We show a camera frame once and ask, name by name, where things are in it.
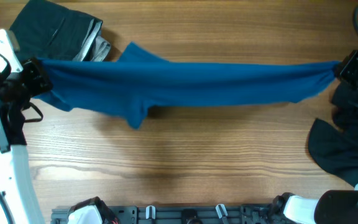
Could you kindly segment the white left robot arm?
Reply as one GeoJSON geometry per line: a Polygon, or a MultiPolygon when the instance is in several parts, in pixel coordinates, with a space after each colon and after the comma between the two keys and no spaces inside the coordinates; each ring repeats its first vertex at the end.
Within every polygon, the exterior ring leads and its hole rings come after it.
{"type": "Polygon", "coordinates": [[[52,83],[37,59],[22,66],[14,69],[5,60],[0,70],[0,223],[45,221],[30,176],[22,111],[33,108],[30,98],[52,83]]]}

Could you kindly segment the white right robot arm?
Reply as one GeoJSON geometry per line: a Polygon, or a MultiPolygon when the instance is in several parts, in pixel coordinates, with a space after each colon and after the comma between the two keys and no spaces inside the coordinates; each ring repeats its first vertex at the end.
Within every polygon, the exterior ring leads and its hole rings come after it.
{"type": "Polygon", "coordinates": [[[358,50],[339,64],[335,75],[341,84],[331,99],[334,124],[316,119],[308,150],[320,168],[354,190],[329,190],[319,199],[284,193],[270,204],[269,223],[358,223],[358,50]]]}

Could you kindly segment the blue t-shirt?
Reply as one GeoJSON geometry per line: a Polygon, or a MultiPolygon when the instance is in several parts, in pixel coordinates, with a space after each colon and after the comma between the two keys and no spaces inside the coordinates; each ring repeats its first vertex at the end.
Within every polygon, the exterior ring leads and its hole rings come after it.
{"type": "Polygon", "coordinates": [[[131,43],[115,62],[42,59],[55,108],[93,110],[139,128],[151,107],[297,103],[334,80],[337,62],[299,65],[170,62],[131,43]]]}

